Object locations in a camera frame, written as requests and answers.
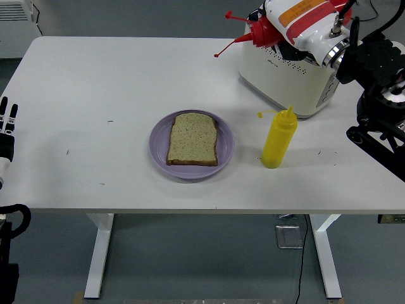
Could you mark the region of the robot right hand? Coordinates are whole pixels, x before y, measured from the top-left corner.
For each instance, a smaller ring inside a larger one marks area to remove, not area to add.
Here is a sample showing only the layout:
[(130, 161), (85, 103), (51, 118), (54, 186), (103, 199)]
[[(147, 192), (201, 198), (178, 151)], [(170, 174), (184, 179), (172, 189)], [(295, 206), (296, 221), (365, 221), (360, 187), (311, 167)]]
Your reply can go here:
[(272, 38), (265, 46), (287, 43), (311, 54), (319, 66), (338, 66), (349, 44), (351, 6), (349, 1), (265, 1)]

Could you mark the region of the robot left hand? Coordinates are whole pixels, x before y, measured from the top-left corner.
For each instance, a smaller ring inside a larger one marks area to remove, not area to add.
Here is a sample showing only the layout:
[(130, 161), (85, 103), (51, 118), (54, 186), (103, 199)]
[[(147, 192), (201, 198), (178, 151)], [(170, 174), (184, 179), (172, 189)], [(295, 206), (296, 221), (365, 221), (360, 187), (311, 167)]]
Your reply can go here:
[(4, 186), (5, 172), (13, 161), (15, 138), (15, 120), (18, 113), (18, 105), (12, 104), (8, 119), (5, 120), (8, 98), (3, 96), (1, 99), (1, 188)]

